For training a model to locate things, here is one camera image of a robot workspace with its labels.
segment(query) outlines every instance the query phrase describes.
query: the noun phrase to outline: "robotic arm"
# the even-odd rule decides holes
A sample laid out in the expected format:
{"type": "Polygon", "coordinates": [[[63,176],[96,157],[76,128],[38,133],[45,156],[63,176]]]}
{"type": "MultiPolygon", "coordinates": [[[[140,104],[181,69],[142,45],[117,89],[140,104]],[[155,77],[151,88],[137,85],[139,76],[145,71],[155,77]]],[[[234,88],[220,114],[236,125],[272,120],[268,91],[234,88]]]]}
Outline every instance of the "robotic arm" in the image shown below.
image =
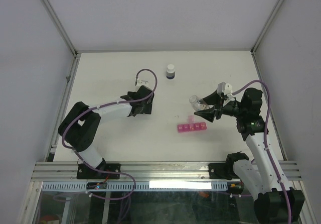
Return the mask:
{"type": "MultiPolygon", "coordinates": [[[[127,95],[121,96],[116,102],[138,100],[151,94],[152,90],[146,87],[146,82],[139,81],[138,83],[137,92],[128,92],[127,95]]],[[[105,160],[97,152],[97,149],[91,145],[98,126],[104,122],[121,117],[151,114],[153,98],[154,93],[150,98],[143,101],[119,103],[109,107],[92,110],[71,126],[66,134],[65,140],[78,152],[86,163],[96,169],[105,170],[107,169],[105,160]]],[[[83,102],[77,102],[60,124],[58,133],[62,136],[70,123],[90,108],[90,106],[83,102]]]]}
{"type": "Polygon", "coordinates": [[[203,100],[212,107],[194,114],[210,122],[219,120],[222,115],[235,117],[237,130],[253,153],[259,170],[254,170],[244,153],[234,153],[228,155],[223,169],[215,170],[216,174],[226,179],[238,176],[244,182],[254,199],[254,210],[260,223],[287,221],[286,200],[281,186],[283,183],[291,206],[292,221],[296,221],[304,203],[304,195],[302,191],[291,187],[271,148],[268,135],[268,147],[264,144],[265,122],[260,116],[262,91],[248,88],[238,102],[233,96],[232,86],[222,82],[214,93],[203,100]]]}

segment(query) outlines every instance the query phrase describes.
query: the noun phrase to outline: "metal bar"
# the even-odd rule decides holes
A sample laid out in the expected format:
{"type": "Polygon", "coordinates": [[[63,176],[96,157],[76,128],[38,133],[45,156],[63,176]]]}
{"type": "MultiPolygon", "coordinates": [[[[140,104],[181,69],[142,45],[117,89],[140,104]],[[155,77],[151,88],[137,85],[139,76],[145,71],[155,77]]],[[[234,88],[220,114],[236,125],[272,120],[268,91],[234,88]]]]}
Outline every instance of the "metal bar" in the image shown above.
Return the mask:
{"type": "Polygon", "coordinates": [[[173,48],[161,48],[161,49],[127,49],[127,50],[78,50],[77,53],[114,53],[114,52],[206,52],[206,51],[250,51],[251,48],[186,48],[186,49],[173,49],[173,48]]]}
{"type": "MultiPolygon", "coordinates": [[[[106,192],[106,198],[110,198],[110,191],[106,192]]],[[[109,203],[110,200],[105,200],[105,205],[104,205],[104,213],[102,215],[102,223],[108,223],[108,215],[109,215],[109,203]]]]}
{"type": "Polygon", "coordinates": [[[71,198],[70,197],[66,197],[66,200],[68,200],[68,201],[65,202],[64,212],[63,212],[62,218],[61,218],[61,224],[70,223],[69,222],[69,219],[70,219],[69,208],[70,208],[70,204],[71,204],[71,198]]]}
{"type": "MultiPolygon", "coordinates": [[[[150,180],[189,180],[208,181],[209,163],[224,163],[224,161],[207,162],[120,162],[121,171],[132,175],[137,181],[150,180]]],[[[284,174],[289,180],[301,180],[297,164],[294,161],[280,161],[284,174]]],[[[33,181],[83,181],[77,180],[77,162],[37,162],[33,181]]],[[[131,181],[130,178],[121,176],[119,181],[131,181]]]]}
{"type": "MultiPolygon", "coordinates": [[[[87,190],[87,181],[84,181],[85,184],[76,184],[79,182],[74,181],[56,181],[56,182],[44,182],[42,191],[54,191],[54,192],[85,192],[87,190]]],[[[227,181],[217,181],[217,180],[208,180],[203,185],[203,181],[198,181],[192,183],[193,188],[182,188],[184,181],[180,184],[180,188],[177,187],[150,187],[150,181],[136,181],[134,191],[206,191],[210,190],[209,186],[211,186],[212,191],[227,191],[228,184],[227,181]]],[[[129,192],[133,189],[133,182],[129,181],[110,181],[106,184],[105,187],[99,189],[91,189],[91,192],[129,192]]]]}
{"type": "Polygon", "coordinates": [[[66,30],[64,29],[63,25],[61,24],[61,21],[59,20],[57,14],[55,13],[52,5],[50,4],[49,0],[41,0],[43,6],[45,7],[48,15],[50,16],[51,20],[53,21],[54,25],[56,26],[59,34],[61,35],[62,39],[64,40],[64,42],[66,43],[66,45],[68,46],[69,50],[71,51],[71,53],[76,56],[77,55],[77,51],[74,47],[74,45],[72,44],[70,38],[68,37],[66,30]]]}
{"type": "MultiPolygon", "coordinates": [[[[256,57],[255,57],[255,56],[256,56],[256,53],[255,53],[255,52],[252,52],[252,58],[253,58],[253,62],[254,62],[254,66],[255,66],[257,75],[258,75],[259,79],[264,82],[264,79],[262,78],[262,74],[261,74],[260,67],[259,67],[258,64],[257,64],[256,57]]],[[[265,89],[264,87],[263,87],[262,89],[263,89],[264,97],[265,97],[265,99],[267,100],[266,89],[265,89]]],[[[270,118],[271,118],[272,123],[273,123],[273,127],[274,127],[274,130],[275,130],[275,134],[276,134],[277,141],[279,142],[279,147],[280,147],[280,149],[281,149],[282,156],[283,156],[284,160],[288,160],[288,157],[287,157],[285,148],[284,148],[284,146],[283,146],[283,144],[282,144],[282,141],[281,141],[279,132],[278,132],[277,127],[276,127],[276,123],[275,123],[274,115],[273,115],[273,109],[271,109],[270,118]]]]}
{"type": "Polygon", "coordinates": [[[270,28],[271,23],[273,22],[273,20],[275,19],[277,13],[279,12],[281,6],[283,5],[285,0],[277,0],[275,6],[273,7],[266,23],[264,24],[264,27],[262,29],[262,31],[260,32],[260,35],[258,36],[251,52],[256,52],[256,50],[258,49],[258,47],[260,46],[262,39],[264,38],[267,30],[270,28]]]}
{"type": "Polygon", "coordinates": [[[74,84],[74,80],[76,77],[76,72],[77,72],[77,68],[78,68],[78,64],[79,64],[79,59],[80,59],[80,54],[78,54],[72,61],[68,76],[66,76],[66,86],[65,86],[65,90],[64,93],[62,95],[62,99],[61,99],[61,103],[60,103],[60,107],[58,109],[58,114],[56,117],[56,123],[53,129],[53,132],[51,134],[51,138],[50,138],[50,142],[49,142],[49,146],[48,146],[48,151],[47,154],[45,155],[44,160],[47,160],[48,155],[51,152],[51,147],[57,144],[58,141],[58,127],[60,125],[60,123],[62,122],[65,113],[66,113],[66,109],[67,109],[67,105],[68,105],[68,101],[69,101],[69,97],[71,94],[71,89],[72,86],[74,84]]]}
{"type": "Polygon", "coordinates": [[[18,218],[19,224],[30,224],[33,223],[35,218],[37,204],[40,198],[42,181],[30,182],[27,196],[25,198],[22,210],[18,218]]]}
{"type": "Polygon", "coordinates": [[[302,224],[317,224],[313,208],[309,201],[308,195],[305,191],[303,181],[293,181],[293,185],[295,189],[302,190],[305,202],[303,204],[301,213],[300,213],[300,221],[302,224]]]}

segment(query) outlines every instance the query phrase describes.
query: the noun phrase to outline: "white bottle cap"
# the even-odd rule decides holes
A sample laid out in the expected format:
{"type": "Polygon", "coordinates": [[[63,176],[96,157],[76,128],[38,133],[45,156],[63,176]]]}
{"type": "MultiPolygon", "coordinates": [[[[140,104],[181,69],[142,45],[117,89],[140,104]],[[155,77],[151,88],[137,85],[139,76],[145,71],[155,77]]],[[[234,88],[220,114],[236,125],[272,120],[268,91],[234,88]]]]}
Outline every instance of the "white bottle cap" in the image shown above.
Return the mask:
{"type": "Polygon", "coordinates": [[[175,66],[173,64],[167,65],[167,72],[168,73],[174,73],[175,72],[175,66]]]}

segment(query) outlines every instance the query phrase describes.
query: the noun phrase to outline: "black mounting bracket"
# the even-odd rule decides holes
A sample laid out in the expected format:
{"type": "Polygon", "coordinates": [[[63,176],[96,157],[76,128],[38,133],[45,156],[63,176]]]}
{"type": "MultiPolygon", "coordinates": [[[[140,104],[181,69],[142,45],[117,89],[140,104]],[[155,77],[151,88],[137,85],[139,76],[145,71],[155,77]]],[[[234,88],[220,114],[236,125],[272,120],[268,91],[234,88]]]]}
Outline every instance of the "black mounting bracket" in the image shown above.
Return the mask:
{"type": "MultiPolygon", "coordinates": [[[[104,163],[103,166],[98,166],[97,169],[105,170],[105,171],[112,171],[112,172],[120,172],[120,166],[119,163],[104,163]]],[[[79,164],[78,165],[78,171],[77,171],[77,179],[79,180],[104,180],[106,179],[108,174],[100,173],[97,171],[94,171],[92,169],[89,169],[85,164],[79,164]]],[[[110,180],[119,180],[120,175],[119,174],[110,174],[109,178],[110,180]]]]}
{"type": "Polygon", "coordinates": [[[234,162],[238,160],[249,160],[249,157],[245,153],[237,152],[228,154],[225,163],[209,164],[210,179],[238,179],[233,170],[234,162]]]}
{"type": "MultiPolygon", "coordinates": [[[[291,220],[296,222],[305,197],[301,190],[294,190],[292,187],[286,192],[291,206],[291,220]]],[[[265,194],[259,193],[254,201],[254,212],[260,223],[287,223],[288,211],[283,191],[272,189],[265,194]]]]}

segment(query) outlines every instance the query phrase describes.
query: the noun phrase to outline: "white table surface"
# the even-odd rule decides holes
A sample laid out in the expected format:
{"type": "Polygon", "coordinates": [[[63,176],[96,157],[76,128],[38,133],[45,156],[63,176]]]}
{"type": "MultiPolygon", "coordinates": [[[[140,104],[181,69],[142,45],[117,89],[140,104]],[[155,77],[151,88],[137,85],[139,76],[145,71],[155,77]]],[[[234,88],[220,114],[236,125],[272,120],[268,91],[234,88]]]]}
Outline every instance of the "white table surface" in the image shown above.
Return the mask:
{"type": "MultiPolygon", "coordinates": [[[[153,70],[158,77],[152,114],[117,119],[99,126],[93,144],[106,161],[218,161],[238,151],[253,157],[233,117],[222,116],[218,121],[207,122],[205,131],[177,131],[177,124],[186,123],[194,112],[189,103],[191,95],[205,97],[222,81],[232,84],[236,91],[258,79],[249,51],[82,54],[67,112],[78,101],[95,105],[134,91],[135,75],[142,68],[153,70]],[[166,78],[166,66],[170,63],[176,68],[173,80],[166,78]]],[[[153,88],[154,79],[149,72],[139,77],[149,81],[153,88]]],[[[261,88],[258,83],[253,87],[261,88]]],[[[266,111],[263,100],[264,119],[266,111]]],[[[204,120],[195,116],[195,121],[204,120]]],[[[281,160],[272,122],[268,128],[276,156],[281,160]]],[[[63,148],[60,139],[54,161],[77,161],[77,157],[63,148]]]]}

